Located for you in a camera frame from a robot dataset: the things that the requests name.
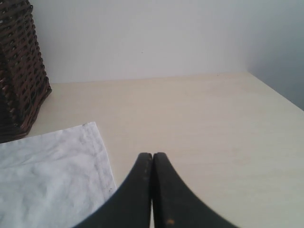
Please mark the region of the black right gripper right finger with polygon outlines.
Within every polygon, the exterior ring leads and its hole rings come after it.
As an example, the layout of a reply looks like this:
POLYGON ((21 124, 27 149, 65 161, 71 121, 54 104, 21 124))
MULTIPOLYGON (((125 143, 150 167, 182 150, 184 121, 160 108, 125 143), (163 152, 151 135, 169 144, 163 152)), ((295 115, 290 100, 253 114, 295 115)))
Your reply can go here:
POLYGON ((190 190, 163 152, 153 156, 152 206, 156 228, 233 227, 190 190))

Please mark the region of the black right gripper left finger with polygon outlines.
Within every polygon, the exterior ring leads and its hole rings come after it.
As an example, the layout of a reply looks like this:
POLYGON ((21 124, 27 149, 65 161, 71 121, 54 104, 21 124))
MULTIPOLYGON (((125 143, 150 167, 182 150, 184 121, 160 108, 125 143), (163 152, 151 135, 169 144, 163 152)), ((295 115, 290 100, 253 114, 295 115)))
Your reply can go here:
POLYGON ((148 228, 152 155, 140 153, 117 191, 77 228, 148 228))

